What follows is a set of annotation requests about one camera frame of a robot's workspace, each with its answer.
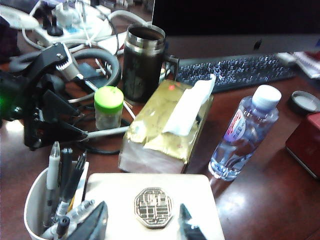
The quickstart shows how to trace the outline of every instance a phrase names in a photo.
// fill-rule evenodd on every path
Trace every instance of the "white tissue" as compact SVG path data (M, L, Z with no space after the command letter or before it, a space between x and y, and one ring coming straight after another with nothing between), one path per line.
M211 74L211 80L198 80L194 87L186 89L171 113L163 133L173 133L187 136L195 122L202 104L209 98L216 82L216 76Z

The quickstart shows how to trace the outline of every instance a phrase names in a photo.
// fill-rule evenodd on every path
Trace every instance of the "water bottle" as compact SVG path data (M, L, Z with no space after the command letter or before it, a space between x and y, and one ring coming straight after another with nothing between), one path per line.
M241 172L277 121L276 106L280 99L279 90L261 85L253 96L241 100L211 157L208 168L215 178L232 181Z

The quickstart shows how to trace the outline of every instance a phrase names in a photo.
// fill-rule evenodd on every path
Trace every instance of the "black travel mug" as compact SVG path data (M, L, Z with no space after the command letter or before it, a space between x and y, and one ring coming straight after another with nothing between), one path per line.
M154 25L132 24L124 42L123 94L131 103L146 103L159 85L163 62L174 65L179 59L165 53L165 32Z

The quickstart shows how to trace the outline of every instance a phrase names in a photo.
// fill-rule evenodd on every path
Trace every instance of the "computer monitor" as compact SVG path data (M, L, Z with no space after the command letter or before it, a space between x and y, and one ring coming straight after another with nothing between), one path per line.
M180 58L320 50L319 0L155 0L152 24Z

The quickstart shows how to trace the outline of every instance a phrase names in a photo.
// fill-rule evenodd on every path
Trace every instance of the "bottle cap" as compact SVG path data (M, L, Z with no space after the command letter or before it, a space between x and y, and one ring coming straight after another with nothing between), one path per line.
M94 107L105 114L115 114L124 104L124 94L115 86L100 87L94 94Z
M253 97L252 103L262 110L274 109L281 99L281 92L273 86L261 85L259 86Z

